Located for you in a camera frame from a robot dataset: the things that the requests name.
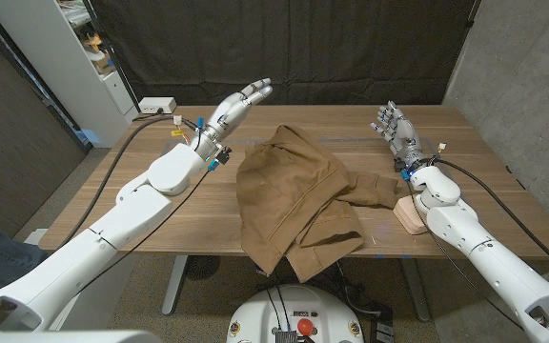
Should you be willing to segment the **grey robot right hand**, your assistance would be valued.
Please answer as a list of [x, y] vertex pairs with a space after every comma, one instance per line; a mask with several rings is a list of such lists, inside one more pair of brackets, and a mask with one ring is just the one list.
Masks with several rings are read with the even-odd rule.
[[426, 156], [412, 122], [393, 101], [379, 108], [377, 121], [370, 126], [389, 144], [397, 172], [412, 173], [426, 165]]

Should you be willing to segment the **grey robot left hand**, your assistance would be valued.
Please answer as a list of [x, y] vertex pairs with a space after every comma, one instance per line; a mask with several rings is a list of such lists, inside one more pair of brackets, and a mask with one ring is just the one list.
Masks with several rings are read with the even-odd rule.
[[264, 78], [227, 96], [195, 135], [191, 147], [202, 159], [210, 159], [221, 149], [221, 142], [247, 117], [251, 108], [272, 91], [271, 79]]

